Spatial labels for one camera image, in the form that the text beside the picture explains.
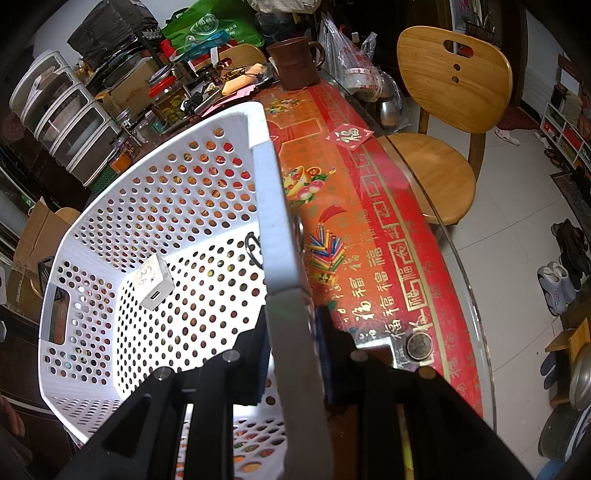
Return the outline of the white stacked drawer organizer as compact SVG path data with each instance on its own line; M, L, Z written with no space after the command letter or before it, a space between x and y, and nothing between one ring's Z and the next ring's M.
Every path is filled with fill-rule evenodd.
M9 107L85 187L107 166L121 133L56 50L47 50L33 60L14 88Z

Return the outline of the wooden chair near table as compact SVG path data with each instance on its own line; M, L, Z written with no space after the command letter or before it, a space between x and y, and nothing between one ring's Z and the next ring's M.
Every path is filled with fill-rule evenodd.
M380 143L409 171L425 220L456 225L475 200L487 133L509 105L510 63L490 43L431 26L404 30L397 58L404 86L420 107L418 131Z

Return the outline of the green shopping bag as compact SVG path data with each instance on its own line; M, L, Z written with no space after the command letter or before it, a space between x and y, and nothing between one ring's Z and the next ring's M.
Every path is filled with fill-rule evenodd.
M254 10L239 0L196 1L162 29L176 50L221 38L221 32L238 44L262 47L264 43L254 22Z

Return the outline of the cardboard box on stool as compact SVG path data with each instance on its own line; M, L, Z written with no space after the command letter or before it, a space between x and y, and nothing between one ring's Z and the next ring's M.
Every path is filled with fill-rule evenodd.
M8 280L7 300L11 307L36 324L42 305L38 263L55 255L61 239L79 215L80 212L71 207L54 213L39 201L18 242Z

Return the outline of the grey sneakers pair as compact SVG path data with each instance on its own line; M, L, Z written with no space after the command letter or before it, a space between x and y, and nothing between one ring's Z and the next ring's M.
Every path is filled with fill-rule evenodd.
M537 270L537 279L549 312L555 317L564 314L577 295L566 268L558 262L549 262Z

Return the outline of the small white charger cube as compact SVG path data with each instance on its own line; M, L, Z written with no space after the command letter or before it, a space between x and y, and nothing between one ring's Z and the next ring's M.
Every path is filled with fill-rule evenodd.
M133 274L131 287L138 304L153 311L174 289L165 260L156 253L149 256Z

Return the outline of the white perforated plastic basket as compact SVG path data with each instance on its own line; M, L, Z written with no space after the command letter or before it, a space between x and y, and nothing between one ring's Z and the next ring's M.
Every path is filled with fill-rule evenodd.
M153 311L131 278L153 253L174 289ZM65 233L45 287L38 378L81 448L157 368L191 370L266 314L263 397L233 408L231 479L329 479L315 308L263 106L198 123L136 162Z

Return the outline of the clear plastic bag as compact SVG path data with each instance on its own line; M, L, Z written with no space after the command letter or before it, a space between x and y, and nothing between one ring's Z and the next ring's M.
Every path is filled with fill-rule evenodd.
M403 107L403 96L394 79L373 63L377 46L375 32L370 32L358 45L339 30L331 17L322 15L318 40L325 49L322 68L349 94L370 103L394 101L399 109Z

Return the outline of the glass jar with pickles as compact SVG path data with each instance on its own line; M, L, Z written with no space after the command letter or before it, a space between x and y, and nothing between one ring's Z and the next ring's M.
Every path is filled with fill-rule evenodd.
M151 85L148 96L165 125L171 126L184 118L181 104L188 98L188 92L174 76L168 75Z

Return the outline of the brown ceramic mug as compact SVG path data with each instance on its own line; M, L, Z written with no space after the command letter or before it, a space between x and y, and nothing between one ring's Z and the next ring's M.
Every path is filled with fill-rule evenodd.
M318 69L325 62L325 48L318 41L295 37L267 47L284 90L300 90L320 81Z

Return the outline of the cardboard box on table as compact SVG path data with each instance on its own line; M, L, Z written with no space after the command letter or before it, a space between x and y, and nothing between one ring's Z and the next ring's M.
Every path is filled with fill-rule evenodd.
M148 80L157 70L158 66L152 58L143 58L116 85L99 92L94 99L113 119L126 109L137 116L151 102Z

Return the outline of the white shoe shelf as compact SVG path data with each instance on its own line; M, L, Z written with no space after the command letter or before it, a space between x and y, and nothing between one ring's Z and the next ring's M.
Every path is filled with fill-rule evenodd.
M550 103L545 106L540 129L573 169L582 167L590 175L590 144Z

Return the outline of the black plastic bag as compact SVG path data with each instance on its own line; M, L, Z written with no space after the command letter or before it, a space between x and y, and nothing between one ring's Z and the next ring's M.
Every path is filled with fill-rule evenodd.
M100 1L67 39L92 69L102 65L138 35L158 39L155 17L141 1Z

